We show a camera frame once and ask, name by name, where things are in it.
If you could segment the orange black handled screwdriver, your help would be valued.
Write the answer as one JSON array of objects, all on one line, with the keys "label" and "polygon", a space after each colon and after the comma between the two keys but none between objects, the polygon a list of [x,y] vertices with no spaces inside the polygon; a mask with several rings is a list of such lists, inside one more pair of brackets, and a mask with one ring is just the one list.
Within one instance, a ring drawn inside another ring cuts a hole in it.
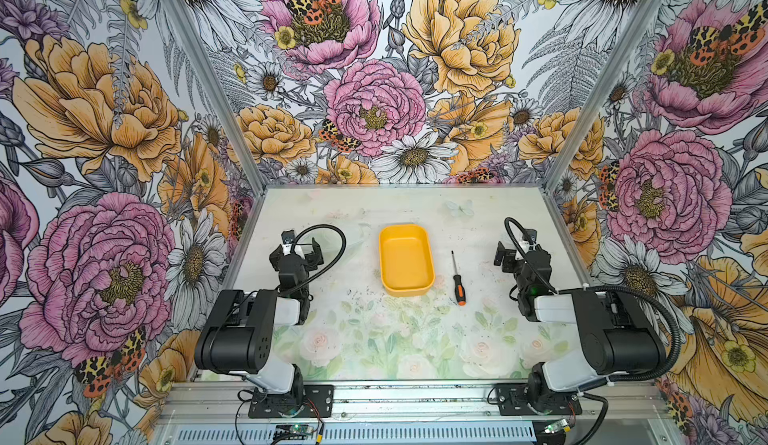
[{"label": "orange black handled screwdriver", "polygon": [[451,260],[453,265],[453,283],[454,283],[454,296],[459,306],[465,306],[467,303],[467,296],[465,287],[462,282],[462,276],[459,273],[455,253],[451,251]]}]

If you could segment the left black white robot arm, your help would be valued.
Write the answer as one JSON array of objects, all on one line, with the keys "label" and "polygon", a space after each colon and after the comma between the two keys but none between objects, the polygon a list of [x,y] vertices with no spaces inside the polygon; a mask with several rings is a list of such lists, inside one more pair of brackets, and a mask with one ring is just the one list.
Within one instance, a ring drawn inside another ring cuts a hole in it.
[{"label": "left black white robot arm", "polygon": [[240,378],[253,386],[252,418],[294,417],[308,410],[300,368],[272,350],[274,331],[308,318],[311,294],[305,282],[324,264],[316,240],[299,241],[288,230],[269,261],[278,275],[274,289],[219,293],[194,350],[197,369]]}]

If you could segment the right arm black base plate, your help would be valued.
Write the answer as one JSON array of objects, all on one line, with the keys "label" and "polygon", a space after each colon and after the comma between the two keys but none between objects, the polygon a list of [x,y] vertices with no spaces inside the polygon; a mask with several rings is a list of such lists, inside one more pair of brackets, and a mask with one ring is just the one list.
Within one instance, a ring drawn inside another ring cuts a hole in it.
[{"label": "right arm black base plate", "polygon": [[578,397],[544,388],[532,391],[523,383],[494,385],[486,397],[501,416],[577,416],[582,414]]}]

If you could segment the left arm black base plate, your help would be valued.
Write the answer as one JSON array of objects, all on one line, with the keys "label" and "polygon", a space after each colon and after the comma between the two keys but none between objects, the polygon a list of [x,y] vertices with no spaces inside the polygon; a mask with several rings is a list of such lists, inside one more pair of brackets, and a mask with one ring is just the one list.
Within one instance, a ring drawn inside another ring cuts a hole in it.
[{"label": "left arm black base plate", "polygon": [[257,392],[247,415],[250,419],[330,418],[333,410],[333,385],[304,385],[285,394]]}]

